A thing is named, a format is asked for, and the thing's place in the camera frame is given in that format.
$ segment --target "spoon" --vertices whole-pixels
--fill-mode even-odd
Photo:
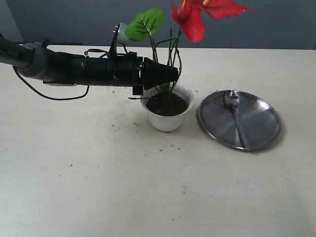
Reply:
[[[240,121],[238,118],[238,106],[239,106],[239,97],[236,95],[235,91],[233,90],[226,90],[225,93],[225,103],[234,109],[234,118],[236,121],[236,127],[237,127],[237,131],[238,131],[238,135],[239,135],[239,140],[240,143],[243,147],[246,148],[246,150],[250,150],[250,145],[249,142],[245,136],[245,133],[240,125]]]

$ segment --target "wall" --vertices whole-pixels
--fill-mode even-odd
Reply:
[[[237,0],[253,8],[239,17],[221,20],[203,13],[206,27],[199,43],[183,38],[181,47],[311,49],[316,43],[316,1]],[[114,25],[129,23],[138,11],[160,7],[165,25],[158,40],[168,36],[169,0],[7,0],[25,41],[109,45]],[[148,46],[148,42],[131,45]]]
[[[23,41],[5,0],[0,0],[0,33],[9,40]]]

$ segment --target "white pot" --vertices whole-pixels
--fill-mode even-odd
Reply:
[[[162,132],[170,132],[180,127],[184,121],[185,115],[190,111],[190,109],[192,109],[194,105],[194,95],[192,91],[190,91],[190,89],[186,86],[177,84],[173,89],[173,93],[184,99],[188,105],[187,110],[176,116],[166,117],[156,115],[147,108],[146,104],[148,102],[148,99],[141,100],[143,107],[147,111],[149,122],[156,129]],[[155,94],[157,94],[157,90],[155,88],[151,88],[144,91],[144,95],[142,95],[141,98],[150,98],[152,95]]]

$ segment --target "red anthurium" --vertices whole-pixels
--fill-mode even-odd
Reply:
[[[181,27],[188,40],[194,43],[201,41],[204,36],[204,25],[200,8],[188,4],[187,0],[182,0],[179,9],[172,0],[170,4],[172,18]]]
[[[236,4],[233,0],[187,0],[192,6],[206,11],[211,17],[221,19],[228,16],[239,16],[249,7]]]

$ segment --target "metal plate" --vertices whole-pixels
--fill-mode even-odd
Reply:
[[[278,138],[281,131],[277,113],[257,96],[237,90],[235,92],[240,99],[238,117],[251,150],[268,147]],[[197,120],[217,141],[232,148],[245,150],[239,141],[234,111],[226,105],[224,96],[224,90],[207,96],[197,111]]]

